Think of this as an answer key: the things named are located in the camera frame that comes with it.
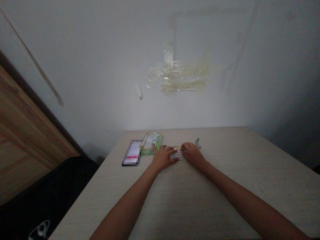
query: person's left hand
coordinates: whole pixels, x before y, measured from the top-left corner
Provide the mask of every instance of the person's left hand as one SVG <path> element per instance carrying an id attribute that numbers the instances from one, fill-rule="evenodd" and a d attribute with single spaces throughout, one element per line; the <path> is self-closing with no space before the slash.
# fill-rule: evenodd
<path id="1" fill-rule="evenodd" d="M 154 166 L 159 172 L 179 161 L 179 158 L 170 159 L 170 155 L 178 151 L 173 150 L 174 147 L 167 147 L 167 145 L 162 145 L 158 151 L 154 143 L 152 144 L 152 146 L 154 156 L 151 165 Z"/>

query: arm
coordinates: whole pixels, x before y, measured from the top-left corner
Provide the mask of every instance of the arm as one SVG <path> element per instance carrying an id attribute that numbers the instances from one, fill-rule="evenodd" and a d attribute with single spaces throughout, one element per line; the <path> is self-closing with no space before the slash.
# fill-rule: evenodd
<path id="1" fill-rule="evenodd" d="M 264 239 L 309 239 L 277 210 L 207 162 L 192 143 L 182 145 L 182 154 L 206 175 L 238 213 Z"/>
<path id="2" fill-rule="evenodd" d="M 153 144 L 153 150 L 152 163 L 110 210 L 90 240 L 127 239 L 129 237 L 158 173 L 179 160 L 179 158 L 170 160 L 170 155 L 177 152 L 177 150 L 173 150 L 173 147 L 162 145 L 160 150 L 157 151 Z"/>

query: wooden tabletop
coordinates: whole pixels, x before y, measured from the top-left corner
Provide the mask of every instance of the wooden tabletop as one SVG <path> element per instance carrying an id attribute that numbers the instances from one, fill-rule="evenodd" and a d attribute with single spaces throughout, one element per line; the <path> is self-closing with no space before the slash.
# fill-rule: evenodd
<path id="1" fill-rule="evenodd" d="M 50 239 L 89 239 L 151 163 L 121 163 L 131 140 L 163 134 L 162 144 L 200 137 L 203 156 L 262 198 L 310 237 L 320 237 L 320 176 L 247 127 L 128 131 L 60 222 Z M 130 239 L 260 239 L 221 192 L 187 161 L 154 181 Z"/>

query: white wall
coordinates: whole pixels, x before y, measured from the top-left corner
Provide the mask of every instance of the white wall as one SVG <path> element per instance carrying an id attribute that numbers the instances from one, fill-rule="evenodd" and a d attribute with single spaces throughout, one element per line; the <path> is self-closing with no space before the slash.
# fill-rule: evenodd
<path id="1" fill-rule="evenodd" d="M 319 1 L 6 1 L 1 8 L 59 92 L 64 106 L 35 71 L 1 14 L 0 49 L 57 119 L 92 158 L 105 157 L 125 130 L 247 125 L 294 152 L 305 136 L 278 141 L 293 114 L 319 87 Z M 220 5 L 243 13 L 178 18 L 177 59 L 213 52 L 213 84 L 201 93 L 165 96 L 147 89 L 149 67 L 163 61 L 174 12 Z M 236 77 L 226 86 L 219 69 L 237 61 L 238 33 L 251 32 Z M 135 91 L 141 84 L 143 100 Z"/>

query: wooden cabinet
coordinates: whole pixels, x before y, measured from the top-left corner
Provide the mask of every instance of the wooden cabinet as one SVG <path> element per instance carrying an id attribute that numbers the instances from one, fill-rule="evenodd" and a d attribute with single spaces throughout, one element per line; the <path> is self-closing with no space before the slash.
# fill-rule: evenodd
<path id="1" fill-rule="evenodd" d="M 78 155 L 0 66 L 0 205 Z"/>

